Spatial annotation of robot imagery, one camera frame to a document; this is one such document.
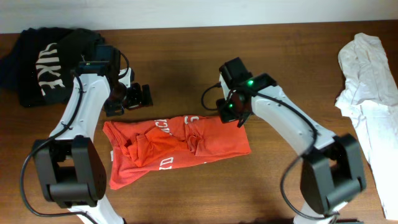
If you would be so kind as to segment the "orange polo shirt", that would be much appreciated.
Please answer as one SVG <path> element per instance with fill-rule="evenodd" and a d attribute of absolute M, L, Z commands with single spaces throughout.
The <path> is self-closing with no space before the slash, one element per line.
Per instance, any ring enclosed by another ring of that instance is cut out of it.
<path fill-rule="evenodd" d="M 113 147 L 109 186 L 125 187 L 151 171 L 179 169 L 251 153 L 244 128 L 217 116 L 185 115 L 138 123 L 107 121 Z"/>

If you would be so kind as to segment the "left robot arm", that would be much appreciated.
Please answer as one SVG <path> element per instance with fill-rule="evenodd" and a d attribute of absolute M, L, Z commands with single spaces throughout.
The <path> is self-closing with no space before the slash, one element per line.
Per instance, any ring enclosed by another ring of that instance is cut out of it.
<path fill-rule="evenodd" d="M 124 58 L 111 45 L 99 45 L 93 58 L 71 71 L 73 91 L 63 116 L 47 139 L 36 140 L 28 159 L 34 165 L 44 199 L 83 223 L 125 223 L 107 199 L 106 171 L 93 144 L 102 110 L 120 116 L 125 110 L 152 106 L 148 85 L 134 82 L 134 71 L 120 68 Z"/>

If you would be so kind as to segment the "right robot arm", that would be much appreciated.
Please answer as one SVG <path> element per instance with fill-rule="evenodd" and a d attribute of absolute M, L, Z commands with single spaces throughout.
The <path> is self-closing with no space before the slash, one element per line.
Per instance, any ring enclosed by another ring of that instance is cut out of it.
<path fill-rule="evenodd" d="M 268 74 L 253 76 L 240 58 L 219 68 L 224 97 L 216 102 L 223 123 L 242 126 L 251 115 L 274 128 L 296 153 L 280 180 L 285 203 L 295 212 L 294 223 L 341 223 L 339 211 L 366 189 L 359 142 L 350 134 L 337 136 L 296 106 Z M 289 172 L 302 164 L 301 209 L 285 192 Z"/>

